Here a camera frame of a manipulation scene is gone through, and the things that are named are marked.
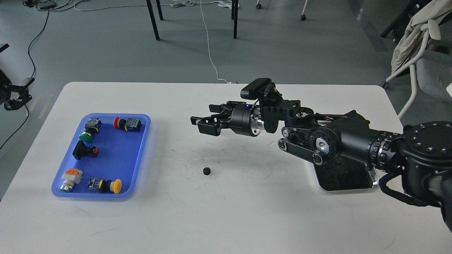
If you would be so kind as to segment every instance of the blue tray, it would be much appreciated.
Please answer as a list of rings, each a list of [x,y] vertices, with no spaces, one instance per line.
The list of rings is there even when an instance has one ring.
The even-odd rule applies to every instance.
[[[141,120],[141,130],[139,132],[127,132],[115,129],[113,127],[115,117],[122,119],[139,118]],[[72,152],[79,140],[79,135],[85,130],[84,126],[89,118],[99,118],[102,122],[100,131],[93,135],[93,142],[85,143],[89,147],[97,146],[99,153],[96,157],[84,156],[80,160],[76,160]],[[150,124],[151,119],[144,114],[92,113],[85,116],[80,121],[60,168],[55,175],[52,183],[53,195],[66,198],[114,199],[125,198],[130,195],[137,180]],[[60,190],[64,181],[61,177],[69,168],[83,171],[83,178],[80,184],[74,185],[70,193],[66,193]],[[113,181],[120,179],[122,181],[121,192],[118,194],[91,192],[86,188],[90,178]]]

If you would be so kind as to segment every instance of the black cable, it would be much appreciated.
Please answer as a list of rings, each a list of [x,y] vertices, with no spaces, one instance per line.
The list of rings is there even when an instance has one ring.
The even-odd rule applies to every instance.
[[[36,66],[34,65],[34,61],[33,61],[33,59],[31,58],[31,55],[30,55],[30,47],[33,44],[33,42],[39,37],[39,35],[41,35],[44,32],[44,29],[46,29],[47,21],[49,20],[49,14],[50,14],[50,11],[48,10],[47,11],[47,18],[46,18],[46,22],[44,24],[44,27],[39,32],[39,34],[30,42],[30,45],[28,46],[28,56],[30,57],[31,63],[33,64],[33,74],[31,74],[31,77],[33,77],[35,72],[36,72]]]
[[[403,193],[400,193],[398,191],[392,190],[390,189],[386,184],[396,178],[397,176],[399,176],[399,174],[395,174],[395,173],[387,173],[386,175],[383,175],[380,180],[378,181],[378,185],[380,186],[380,190],[388,195],[391,196],[399,201],[402,201],[403,203],[412,205],[412,206],[417,206],[417,207],[426,207],[428,206],[428,204],[424,203],[423,201],[414,199],[408,195],[405,195]]]
[[[28,107],[26,104],[25,104],[25,108],[27,109],[27,118],[25,118],[25,121],[19,126],[19,128],[17,128],[17,130],[13,134],[11,134],[11,136],[0,146],[0,150],[3,148],[3,146],[6,144],[6,142],[8,142],[8,140],[22,128],[22,126],[25,124],[28,117],[30,116],[30,111],[28,110]]]
[[[60,7],[57,7],[57,8],[54,8],[54,9],[52,9],[52,10],[50,10],[50,11],[65,11],[65,10],[69,10],[69,9],[72,9],[72,8],[74,8],[75,7],[75,5],[73,5],[73,6],[71,6],[71,7],[69,7],[69,8],[67,8],[67,9],[61,9],[61,10],[57,10],[57,9],[60,9],[60,8],[63,8],[64,6],[67,6],[67,5],[69,5],[69,4],[72,4],[74,1],[73,0],[70,0],[69,2],[67,2],[65,5],[63,5],[63,6],[60,6]]]
[[[33,64],[33,74],[31,74],[31,77],[33,77],[35,72],[36,72],[36,66],[34,64],[33,59],[31,58],[31,55],[30,55],[30,47],[33,44],[33,42],[39,37],[39,35],[41,35],[44,32],[44,29],[46,28],[46,25],[47,25],[47,21],[49,20],[49,14],[50,14],[50,11],[47,11],[47,18],[46,18],[46,22],[44,23],[44,27],[39,32],[39,34],[30,42],[30,44],[28,46],[28,56],[30,57],[31,63]],[[0,146],[0,150],[3,148],[3,146],[6,144],[6,142],[8,142],[8,140],[10,138],[12,138],[12,136],[14,136],[14,134],[16,134],[16,132],[18,132],[22,128],[22,126],[25,124],[25,122],[28,120],[28,117],[30,116],[30,111],[28,110],[27,105],[25,105],[25,108],[27,109],[27,118],[25,118],[25,121],[19,126],[19,128],[17,128],[17,130],[15,132],[13,132],[13,134],[11,134],[8,137],[8,139]]]

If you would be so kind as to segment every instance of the small black gear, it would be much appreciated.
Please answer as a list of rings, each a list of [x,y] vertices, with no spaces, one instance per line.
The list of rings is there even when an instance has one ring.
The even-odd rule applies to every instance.
[[[209,167],[205,167],[203,170],[205,175],[210,175],[210,168]]]

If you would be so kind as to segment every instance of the white cable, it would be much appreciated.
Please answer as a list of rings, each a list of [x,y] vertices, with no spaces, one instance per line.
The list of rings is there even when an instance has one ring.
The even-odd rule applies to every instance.
[[[215,65],[213,64],[212,58],[211,58],[211,56],[210,56],[209,31],[207,30],[206,21],[204,20],[204,13],[202,12],[202,5],[203,5],[203,3],[201,3],[201,0],[199,0],[199,1],[200,1],[199,7],[200,7],[200,9],[201,9],[202,21],[204,22],[204,26],[206,27],[206,34],[207,34],[207,49],[208,49],[208,51],[209,51],[209,59],[210,59],[210,62],[212,63],[213,68],[215,68],[215,72],[216,72],[216,74],[217,74],[217,80],[224,80],[226,83],[231,84],[231,82],[228,82],[228,81],[225,80],[225,79],[220,79],[220,78],[218,77],[218,70],[217,70],[217,68],[215,67]]]
[[[169,5],[160,5],[160,6],[171,6],[173,8],[177,8],[177,7],[181,7],[181,6],[195,6],[195,5],[201,5],[201,2],[196,2],[196,1],[190,1],[190,0],[185,0],[185,1],[181,1],[181,0],[171,0],[174,3],[171,3]],[[82,1],[79,1],[78,3],[76,3],[74,5],[74,9],[78,10],[78,11],[95,11],[95,10],[103,10],[103,9],[111,9],[111,8],[122,8],[122,7],[140,7],[140,6],[147,6],[147,5],[123,5],[123,6],[110,6],[110,7],[105,7],[105,8],[100,8],[100,9],[77,9],[77,5],[80,4]],[[209,5],[209,4],[218,4],[219,7],[221,8],[229,8],[232,9],[232,1],[228,0],[229,3],[226,3],[224,1],[210,1],[210,2],[203,2],[203,5]]]

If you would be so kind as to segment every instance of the power strip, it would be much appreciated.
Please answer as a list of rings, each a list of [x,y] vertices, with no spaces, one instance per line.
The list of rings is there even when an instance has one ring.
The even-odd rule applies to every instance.
[[[53,9],[57,6],[57,4],[54,1],[48,1],[45,3],[39,3],[38,4],[38,8],[40,10],[48,10],[48,9]]]

